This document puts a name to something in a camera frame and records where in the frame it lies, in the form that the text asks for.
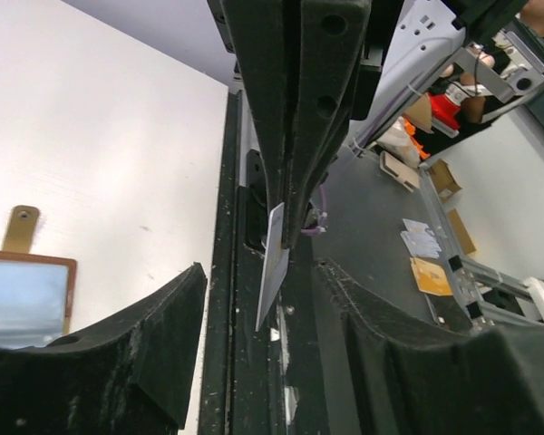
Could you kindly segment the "brown leather card holder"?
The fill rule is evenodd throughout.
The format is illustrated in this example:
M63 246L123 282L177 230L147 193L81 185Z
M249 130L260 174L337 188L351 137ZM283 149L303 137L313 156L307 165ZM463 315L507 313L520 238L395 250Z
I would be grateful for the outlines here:
M0 348L43 347L69 333L77 262L32 254L40 217L35 207L11 210L0 248Z

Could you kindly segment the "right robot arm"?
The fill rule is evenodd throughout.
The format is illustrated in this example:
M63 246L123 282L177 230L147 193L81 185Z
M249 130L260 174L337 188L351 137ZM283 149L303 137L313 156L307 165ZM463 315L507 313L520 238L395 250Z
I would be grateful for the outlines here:
M384 130L470 42L492 38L520 1L212 1L236 57L277 242L295 245L306 204L352 120Z

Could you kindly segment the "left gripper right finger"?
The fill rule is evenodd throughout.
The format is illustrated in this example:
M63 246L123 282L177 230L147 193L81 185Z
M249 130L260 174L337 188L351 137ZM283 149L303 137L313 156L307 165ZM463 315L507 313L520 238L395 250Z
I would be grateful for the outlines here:
M454 333L315 265L333 434L544 434L544 326Z

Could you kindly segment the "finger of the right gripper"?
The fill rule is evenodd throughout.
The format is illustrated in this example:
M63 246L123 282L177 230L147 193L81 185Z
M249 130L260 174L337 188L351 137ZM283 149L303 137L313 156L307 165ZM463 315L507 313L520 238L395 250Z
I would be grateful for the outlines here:
M283 246L293 247L306 202L320 175L328 133L335 123L362 46L369 1L303 1L300 4L297 98L286 171Z
M264 166L267 204L291 208L295 23L290 1L223 1Z

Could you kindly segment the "silver VIP card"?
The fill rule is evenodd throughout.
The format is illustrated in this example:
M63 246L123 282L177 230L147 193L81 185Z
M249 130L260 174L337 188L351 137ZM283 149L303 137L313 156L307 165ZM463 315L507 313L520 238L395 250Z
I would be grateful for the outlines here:
M282 247L284 214L285 203L280 203L270 211L268 216L267 244L257 304L256 332L262 328L287 275L290 250Z

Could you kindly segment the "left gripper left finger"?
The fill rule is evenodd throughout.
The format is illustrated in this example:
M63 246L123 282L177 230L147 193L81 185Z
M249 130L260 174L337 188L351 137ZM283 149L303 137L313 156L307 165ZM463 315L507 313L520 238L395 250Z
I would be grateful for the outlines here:
M183 429L208 280L194 263L159 290L42 348L0 348L0 434Z

